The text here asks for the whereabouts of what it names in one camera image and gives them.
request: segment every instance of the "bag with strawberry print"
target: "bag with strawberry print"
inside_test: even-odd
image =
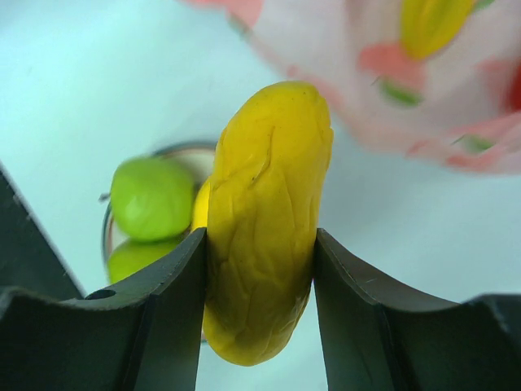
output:
[[[187,0],[225,7],[369,149],[521,173],[521,0]]]

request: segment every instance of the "red object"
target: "red object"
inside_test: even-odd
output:
[[[521,64],[515,71],[514,83],[509,94],[509,104],[512,110],[521,110]]]

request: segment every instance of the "table surface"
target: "table surface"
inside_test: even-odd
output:
[[[215,141],[279,80],[225,22],[169,0],[0,5],[0,159],[84,292],[107,283],[100,237],[117,165]],[[321,226],[393,277],[463,301],[521,292],[521,177],[476,177],[362,151],[335,122]],[[326,390],[314,297],[288,347],[253,368],[207,346],[198,390]]]

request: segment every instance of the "yellow fruit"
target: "yellow fruit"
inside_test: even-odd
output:
[[[131,240],[118,246],[108,258],[108,278],[117,283],[151,265],[172,252],[182,239],[165,240],[156,243],[138,243]]]
[[[448,45],[472,13],[475,0],[403,0],[401,44],[414,59]]]
[[[181,234],[190,225],[193,202],[194,180],[172,160],[127,160],[112,179],[114,220],[134,240],[156,241]]]
[[[207,226],[208,224],[208,202],[210,199],[210,178],[204,181],[199,189],[194,202],[194,214],[192,217],[191,231]]]
[[[203,327],[229,362],[252,366],[278,354],[308,302],[330,126],[317,90],[287,81],[256,93],[221,135]]]

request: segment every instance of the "yellow banana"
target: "yellow banana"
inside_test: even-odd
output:
[[[296,81],[259,91],[221,135],[210,182],[203,328],[229,362],[252,366],[274,357],[304,311],[332,142],[326,101]]]
[[[413,59],[425,59],[461,31],[475,0],[403,0],[401,45]]]

